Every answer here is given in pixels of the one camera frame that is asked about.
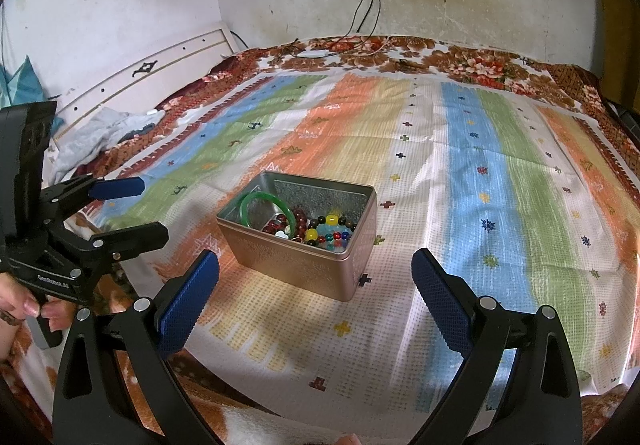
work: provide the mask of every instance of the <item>red cross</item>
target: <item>red cross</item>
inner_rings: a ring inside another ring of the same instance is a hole
[[[314,381],[309,382],[309,387],[313,387],[318,391],[325,391],[326,390],[326,387],[324,385],[325,381],[326,380],[324,378],[316,377]]]

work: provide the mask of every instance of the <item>human hand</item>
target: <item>human hand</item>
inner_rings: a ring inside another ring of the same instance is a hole
[[[49,329],[56,331],[71,326],[76,305],[49,297],[49,301],[41,308],[33,293],[8,273],[0,273],[0,309],[18,320],[37,317],[40,314],[43,318],[49,319]]]
[[[362,445],[355,434],[341,437],[335,445]]]

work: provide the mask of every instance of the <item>teal fabric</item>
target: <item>teal fabric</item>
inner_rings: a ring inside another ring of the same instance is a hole
[[[45,102],[46,100],[29,57],[25,57],[20,68],[11,77],[0,66],[0,107]],[[55,133],[63,123],[62,118],[56,117],[53,121],[51,134]]]

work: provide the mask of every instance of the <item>open box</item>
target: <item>open box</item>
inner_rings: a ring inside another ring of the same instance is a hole
[[[281,239],[261,231],[277,206],[254,200],[248,209],[249,223],[241,224],[239,205],[249,192],[260,190],[279,197],[289,208],[300,206],[309,218],[329,212],[357,223],[344,251]],[[294,286],[340,301],[353,297],[376,237],[376,191],[373,187],[339,181],[261,172],[218,213],[218,224],[238,263]]]

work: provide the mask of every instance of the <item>gray cloth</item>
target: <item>gray cloth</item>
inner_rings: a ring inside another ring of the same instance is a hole
[[[131,114],[109,107],[101,108],[60,147],[51,182],[60,183],[71,169],[89,163],[101,151],[115,147],[130,132],[141,130],[149,124],[156,125],[163,116],[163,110],[153,114]]]

